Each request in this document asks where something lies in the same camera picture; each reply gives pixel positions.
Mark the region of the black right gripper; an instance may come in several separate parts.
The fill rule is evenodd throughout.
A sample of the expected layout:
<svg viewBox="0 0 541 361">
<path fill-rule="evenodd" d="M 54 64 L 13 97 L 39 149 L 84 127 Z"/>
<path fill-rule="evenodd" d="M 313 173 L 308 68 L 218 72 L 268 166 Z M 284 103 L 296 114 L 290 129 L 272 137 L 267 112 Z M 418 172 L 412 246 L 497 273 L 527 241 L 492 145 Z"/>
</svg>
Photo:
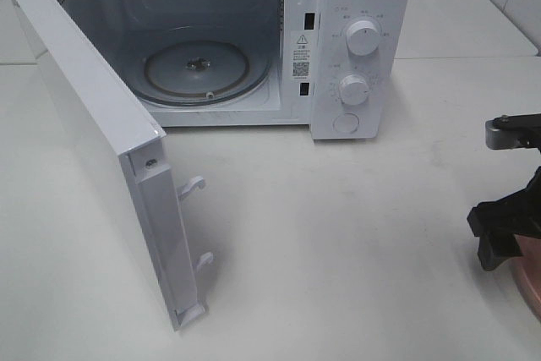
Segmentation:
<svg viewBox="0 0 541 361">
<path fill-rule="evenodd" d="M 505 261 L 523 256 L 514 234 L 540 238 L 540 206 L 538 167 L 526 188 L 499 200 L 481 202 L 470 210 L 467 222 L 473 235 L 482 235 L 478 259 L 484 271 L 494 271 Z"/>
</svg>

